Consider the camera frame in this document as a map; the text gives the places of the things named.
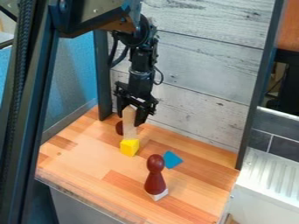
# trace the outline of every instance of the red game piece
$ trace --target red game piece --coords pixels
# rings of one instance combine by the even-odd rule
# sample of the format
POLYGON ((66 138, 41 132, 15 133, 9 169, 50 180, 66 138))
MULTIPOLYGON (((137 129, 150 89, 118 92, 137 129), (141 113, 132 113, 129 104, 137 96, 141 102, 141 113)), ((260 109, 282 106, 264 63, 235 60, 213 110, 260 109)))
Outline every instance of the red game piece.
POLYGON ((168 189, 161 173, 164 168, 163 157, 157 154, 151 155, 148 158, 147 167, 149 176, 145 181, 144 189, 154 201, 157 201, 168 194, 168 189))
POLYGON ((115 125, 115 131, 118 135, 120 136, 123 136, 123 125, 122 125, 122 121, 118 122, 116 125, 115 125))

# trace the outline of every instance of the pawn base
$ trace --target pawn base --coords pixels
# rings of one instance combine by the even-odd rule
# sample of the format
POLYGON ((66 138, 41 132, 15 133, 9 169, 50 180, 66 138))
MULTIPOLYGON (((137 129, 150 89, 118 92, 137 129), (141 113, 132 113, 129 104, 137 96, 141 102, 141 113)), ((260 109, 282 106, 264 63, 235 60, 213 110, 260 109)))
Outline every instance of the pawn base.
POLYGON ((148 195, 154 200, 154 201, 158 201, 161 198, 165 197, 166 195, 168 195, 168 189, 166 188, 162 193, 153 195, 153 194, 149 194, 148 195))

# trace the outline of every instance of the red pawn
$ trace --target red pawn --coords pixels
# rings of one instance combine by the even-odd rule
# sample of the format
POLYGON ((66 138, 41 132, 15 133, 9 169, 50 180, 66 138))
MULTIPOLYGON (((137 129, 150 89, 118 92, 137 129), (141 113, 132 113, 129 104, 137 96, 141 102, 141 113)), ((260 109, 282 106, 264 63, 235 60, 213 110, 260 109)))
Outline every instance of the red pawn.
POLYGON ((148 158, 147 167, 149 176, 145 181, 144 189, 154 201, 157 201, 168 194, 168 189, 161 173, 164 168, 164 159, 157 154, 151 155, 148 158))

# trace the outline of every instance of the red sphere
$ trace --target red sphere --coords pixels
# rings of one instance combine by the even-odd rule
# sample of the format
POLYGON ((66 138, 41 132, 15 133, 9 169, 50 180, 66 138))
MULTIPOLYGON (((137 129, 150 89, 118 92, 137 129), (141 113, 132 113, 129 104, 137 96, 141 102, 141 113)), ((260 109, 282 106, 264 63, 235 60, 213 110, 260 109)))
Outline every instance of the red sphere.
POLYGON ((115 125, 115 131, 118 135, 123 136, 123 127, 122 127, 122 121, 118 122, 115 125))
POLYGON ((164 168, 164 159, 158 154, 151 155, 148 158, 147 167, 150 172, 158 173, 164 168))

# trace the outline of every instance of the black metal frame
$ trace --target black metal frame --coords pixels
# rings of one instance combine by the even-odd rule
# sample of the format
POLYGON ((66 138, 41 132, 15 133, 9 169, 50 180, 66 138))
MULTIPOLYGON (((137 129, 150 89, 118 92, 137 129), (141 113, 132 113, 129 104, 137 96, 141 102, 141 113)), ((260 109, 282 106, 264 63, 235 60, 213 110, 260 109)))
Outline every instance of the black metal frame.
MULTIPOLYGON (((35 23, 32 23, 31 28, 31 58, 27 82, 17 119, 8 178, 3 183, 5 195, 1 201, 0 219, 2 223, 26 223, 28 220, 38 150, 59 39, 59 34, 53 27, 52 17, 47 7, 46 1, 37 1, 35 23)), ((0 123, 2 124, 0 150, 3 149, 3 137, 5 137, 7 118, 10 113, 16 50, 16 46, 13 45, 3 94, 3 106, 0 113, 0 123)))
POLYGON ((94 55, 99 103, 99 119, 105 120, 112 114, 110 68, 108 66, 108 34, 94 31, 94 55))
POLYGON ((248 115, 247 115, 247 122, 244 128, 242 141, 240 144, 240 150, 238 154, 238 159, 236 163, 236 169, 240 170, 244 157, 247 153, 247 146, 250 137, 251 128, 254 123, 254 116, 257 109, 257 106, 260 104, 261 94, 263 93, 265 81, 268 81, 268 75, 271 72, 272 65, 275 60, 275 40, 276 40, 276 33, 279 29, 279 23, 281 19, 281 15, 283 12, 284 0, 276 0, 275 6, 273 9, 271 23, 268 29, 267 41, 265 44, 264 52, 261 58, 261 65, 258 72, 258 76, 254 86, 254 93, 251 99, 248 115))

